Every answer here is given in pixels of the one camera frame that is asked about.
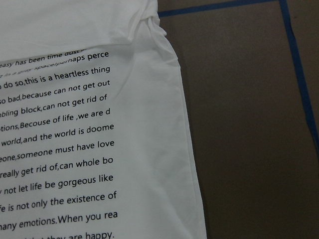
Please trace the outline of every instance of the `blue tape line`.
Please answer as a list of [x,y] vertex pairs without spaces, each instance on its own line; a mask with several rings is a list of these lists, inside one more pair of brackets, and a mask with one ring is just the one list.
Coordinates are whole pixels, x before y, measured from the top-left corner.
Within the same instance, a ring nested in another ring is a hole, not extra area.
[[295,73],[297,77],[299,91],[301,94],[304,112],[306,115],[307,125],[312,134],[315,147],[317,150],[317,156],[319,158],[319,136],[318,136],[317,126],[316,126],[315,116],[314,116],[314,112],[311,105],[311,100],[310,100],[310,96],[309,96],[309,92],[307,88],[303,65],[301,63],[301,58],[299,55],[297,41],[293,32],[293,29],[291,27],[291,20],[290,20],[291,18],[290,18],[289,8],[287,5],[287,0],[228,1],[228,2],[213,3],[208,5],[194,6],[194,7],[182,8],[182,9],[176,9],[176,10],[161,11],[159,12],[159,17],[181,15],[181,14],[187,14],[187,13],[200,12],[200,11],[209,11],[209,10],[215,10],[215,9],[221,9],[221,8],[227,8],[227,7],[243,6],[243,5],[250,5],[250,4],[270,2],[270,1],[279,1],[280,3],[283,20],[285,24],[285,29],[286,29],[286,34],[289,41],[290,51],[291,51],[294,66],[295,66]]
[[160,11],[159,17],[175,16],[175,15],[181,15],[181,14],[187,14],[187,13],[193,13],[193,12],[199,12],[199,11],[209,11],[209,10],[215,10],[215,9],[221,9],[221,8],[227,8],[227,7],[244,6],[244,5],[263,3],[263,2],[269,2],[269,1],[277,1],[277,0],[237,0],[237,1],[213,3],[208,5],[193,6],[188,8],[176,9],[176,10]]
[[302,102],[304,106],[304,111],[306,114],[306,121],[315,143],[317,156],[319,157],[319,137],[318,137],[315,116],[314,116],[314,112],[311,105],[311,100],[310,100],[310,96],[309,96],[309,92],[307,88],[303,66],[301,63],[301,58],[299,55],[297,41],[293,32],[293,29],[291,27],[291,20],[290,20],[291,18],[289,14],[289,8],[288,8],[286,0],[279,0],[279,3],[281,7],[281,12],[283,15],[284,23],[285,23],[290,51],[293,57],[298,86],[299,86],[299,90],[300,90],[300,94],[301,94],[301,98],[302,98]]

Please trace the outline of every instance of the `brown floor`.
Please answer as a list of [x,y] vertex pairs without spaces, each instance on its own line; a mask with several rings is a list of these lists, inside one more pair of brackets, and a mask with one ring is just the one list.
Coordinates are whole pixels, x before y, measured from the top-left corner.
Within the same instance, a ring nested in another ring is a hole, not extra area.
[[[222,0],[159,0],[159,11]],[[319,2],[289,1],[319,125]],[[181,64],[209,239],[319,239],[318,157],[279,3],[161,18]]]

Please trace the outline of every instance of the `blue tape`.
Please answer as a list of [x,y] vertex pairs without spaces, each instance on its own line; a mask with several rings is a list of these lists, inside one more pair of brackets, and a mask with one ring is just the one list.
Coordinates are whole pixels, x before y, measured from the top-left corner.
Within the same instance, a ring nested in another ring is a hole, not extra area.
[[312,134],[315,147],[317,150],[317,156],[319,158],[319,136],[318,136],[317,126],[316,126],[315,116],[314,116],[314,112],[311,105],[311,100],[310,100],[310,96],[309,96],[309,92],[307,88],[303,65],[301,63],[301,58],[299,55],[297,41],[293,32],[293,29],[291,27],[291,18],[290,18],[289,8],[287,5],[287,0],[228,1],[228,2],[213,3],[208,5],[194,6],[194,7],[182,8],[182,9],[176,9],[176,10],[161,11],[159,12],[159,17],[174,16],[174,15],[181,15],[181,14],[201,12],[201,11],[209,11],[209,10],[215,10],[215,9],[221,9],[221,8],[236,7],[236,6],[250,5],[250,4],[270,2],[270,1],[279,1],[280,3],[280,8],[281,8],[281,12],[282,12],[282,16],[283,16],[283,20],[285,24],[290,51],[291,51],[294,66],[295,66],[295,73],[297,77],[299,91],[301,94],[304,112],[306,115],[306,122]]
[[291,18],[289,14],[289,8],[288,8],[286,0],[279,0],[279,3],[280,3],[281,12],[283,15],[284,23],[285,23],[290,51],[293,57],[298,86],[299,86],[299,90],[300,90],[300,94],[301,94],[301,98],[302,98],[302,102],[304,106],[304,111],[306,114],[307,125],[312,134],[315,147],[317,150],[317,156],[319,157],[319,137],[318,137],[315,116],[314,116],[314,112],[311,105],[311,100],[310,100],[310,96],[309,96],[309,92],[307,88],[303,65],[301,63],[301,58],[299,55],[297,41],[293,32],[293,29],[291,27],[291,20],[290,20]]
[[194,13],[194,12],[200,12],[200,11],[216,10],[216,9],[227,8],[227,7],[251,5],[255,3],[263,3],[263,2],[269,2],[269,1],[277,1],[277,0],[237,0],[237,1],[213,3],[208,5],[193,6],[188,8],[176,9],[176,10],[160,11],[159,17],[175,16],[175,15]]

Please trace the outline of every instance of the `white fabric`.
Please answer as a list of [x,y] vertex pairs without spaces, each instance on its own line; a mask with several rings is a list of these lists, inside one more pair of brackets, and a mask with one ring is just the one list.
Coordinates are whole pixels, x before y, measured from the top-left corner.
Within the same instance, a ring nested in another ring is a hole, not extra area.
[[[1,212],[0,206],[0,238],[206,238],[180,68],[165,32],[159,27],[157,1],[4,0],[0,7],[0,32],[0,173],[18,172],[17,177],[2,174],[0,178],[0,203],[5,207]],[[49,54],[58,53],[61,56],[48,59]],[[89,60],[100,53],[104,57]],[[77,57],[78,62],[69,61]],[[104,68],[106,72],[93,73],[94,68]],[[74,71],[88,74],[74,76]],[[107,81],[109,85],[97,87]],[[69,90],[77,86],[79,90]],[[55,94],[58,89],[66,92]],[[35,97],[35,93],[48,91],[51,96]],[[9,102],[27,94],[30,99]],[[94,96],[96,102],[88,101]],[[58,107],[67,101],[69,106]],[[39,112],[37,106],[51,109]],[[22,114],[26,107],[36,110]],[[91,116],[99,111],[102,116]],[[84,113],[88,113],[87,118],[76,120]],[[62,116],[67,115],[75,116],[74,120],[62,121]],[[54,123],[58,116],[60,121]],[[21,122],[48,119],[51,121],[46,125],[21,127]],[[89,127],[111,124],[114,129],[87,132]],[[73,129],[75,135],[54,136]],[[50,133],[51,139],[40,139],[40,135]],[[35,135],[34,142],[13,141]],[[3,144],[10,140],[10,145]],[[98,141],[113,141],[114,146],[98,148]],[[77,147],[92,143],[94,149]],[[74,151],[56,152],[72,145]],[[53,150],[51,155],[8,160],[12,155],[48,149]],[[75,167],[76,162],[93,158],[102,161],[103,157],[111,157],[114,162]],[[65,163],[73,163],[74,168],[49,170],[51,165]],[[46,172],[35,172],[44,165]],[[34,172],[22,176],[22,171],[31,167]],[[113,175],[114,180],[98,182],[102,174]],[[96,182],[44,188],[45,182],[58,184],[84,178],[95,178]],[[31,191],[30,184],[35,182],[42,188]],[[29,186],[28,191],[4,193],[5,189],[18,190],[23,185]],[[67,198],[98,194],[107,197],[115,192],[114,199],[66,203]],[[53,198],[64,199],[64,204],[50,205]],[[40,201],[47,201],[47,205],[16,210],[17,205]],[[14,205],[14,210],[9,211],[8,204]],[[109,218],[105,214],[108,212],[116,212],[118,217]],[[102,218],[86,223],[90,214],[101,214]],[[58,222],[63,215],[83,216],[83,221]],[[23,224],[36,224],[37,219],[50,220],[45,225]]]

